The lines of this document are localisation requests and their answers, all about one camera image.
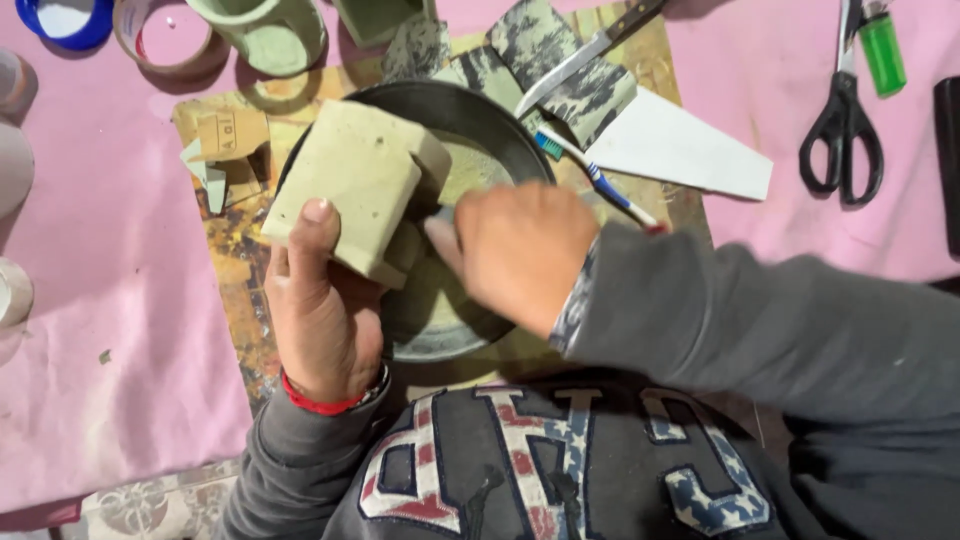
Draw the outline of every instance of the hand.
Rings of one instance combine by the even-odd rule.
[[[376,383],[383,351],[383,288],[331,262],[340,214],[326,200],[303,205],[288,247],[275,245],[267,300],[287,379],[309,400],[337,403]]]
[[[480,305],[546,339],[600,231],[569,189],[540,182],[470,191],[454,226],[431,217],[437,253]]]

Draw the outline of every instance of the person's left hand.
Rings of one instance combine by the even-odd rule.
[[[267,300],[287,380],[309,400],[338,403],[376,383],[383,351],[383,287],[330,260],[340,214],[328,201],[303,205],[288,247],[274,246]]]

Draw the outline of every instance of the person's right hand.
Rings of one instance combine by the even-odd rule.
[[[600,231],[590,208],[563,187],[499,185],[464,194],[454,224],[424,229],[467,294],[546,339]]]

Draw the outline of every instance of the green lighter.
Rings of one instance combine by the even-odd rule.
[[[887,12],[887,2],[874,0],[863,7],[860,43],[874,78],[876,95],[890,97],[906,86],[906,71],[897,43],[894,21]]]

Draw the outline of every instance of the knife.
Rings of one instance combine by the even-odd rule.
[[[623,16],[616,19],[610,28],[594,34],[590,41],[580,47],[577,52],[560,62],[557,67],[551,69],[533,86],[530,86],[527,93],[523,94],[520,99],[520,103],[516,105],[514,116],[520,118],[546,94],[566,81],[587,62],[600,56],[621,37],[643,26],[657,14],[658,8],[664,3],[666,3],[666,0],[640,0],[635,6],[630,7]]]

